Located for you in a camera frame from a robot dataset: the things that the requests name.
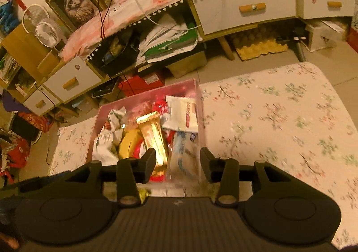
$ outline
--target white desk fan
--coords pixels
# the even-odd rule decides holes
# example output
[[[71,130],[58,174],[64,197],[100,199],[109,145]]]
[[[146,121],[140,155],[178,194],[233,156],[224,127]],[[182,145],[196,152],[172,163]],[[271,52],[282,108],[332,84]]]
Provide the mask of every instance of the white desk fan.
[[[31,32],[35,35],[35,28],[38,23],[48,18],[50,18],[50,16],[43,6],[33,4],[25,10],[22,25],[27,33]]]
[[[33,33],[46,47],[56,47],[60,40],[67,42],[61,27],[50,19],[41,5],[33,4],[25,10],[22,25],[27,33]]]
[[[56,47],[60,40],[67,42],[62,33],[61,27],[57,22],[51,19],[43,19],[38,23],[35,29],[39,41],[46,47]]]

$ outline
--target white box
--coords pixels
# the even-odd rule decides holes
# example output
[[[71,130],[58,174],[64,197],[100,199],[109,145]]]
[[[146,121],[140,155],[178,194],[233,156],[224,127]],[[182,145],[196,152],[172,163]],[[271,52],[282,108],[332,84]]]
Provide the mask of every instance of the white box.
[[[342,40],[342,32],[335,31],[320,20],[305,20],[308,40],[301,41],[310,52],[335,47]]]

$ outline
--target floral mattress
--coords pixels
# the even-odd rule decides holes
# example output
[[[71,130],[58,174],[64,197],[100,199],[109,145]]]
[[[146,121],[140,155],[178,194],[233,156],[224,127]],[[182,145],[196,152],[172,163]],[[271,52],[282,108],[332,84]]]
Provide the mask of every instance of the floral mattress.
[[[247,165],[264,159],[329,195],[342,212],[333,244],[358,242],[358,133],[321,70],[305,62],[200,87],[206,145],[215,156]],[[50,174],[85,163],[93,124],[90,118],[61,129]],[[243,200],[251,194],[240,189]]]

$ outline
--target egg carton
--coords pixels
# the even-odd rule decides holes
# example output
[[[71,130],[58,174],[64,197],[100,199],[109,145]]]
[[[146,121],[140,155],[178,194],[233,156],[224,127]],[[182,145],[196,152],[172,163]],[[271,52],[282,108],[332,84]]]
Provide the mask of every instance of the egg carton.
[[[260,26],[256,29],[238,32],[230,35],[236,52],[241,60],[247,61],[268,53],[284,52],[287,44],[276,42],[279,35],[270,26]]]

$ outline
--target purple cloth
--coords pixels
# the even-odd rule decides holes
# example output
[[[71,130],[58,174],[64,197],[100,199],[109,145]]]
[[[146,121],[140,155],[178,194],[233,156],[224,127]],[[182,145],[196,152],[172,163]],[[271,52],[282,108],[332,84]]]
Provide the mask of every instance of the purple cloth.
[[[30,111],[27,107],[23,106],[15,98],[13,98],[12,95],[6,91],[6,89],[2,92],[2,104],[7,112],[22,111],[27,114],[32,113],[32,111]]]

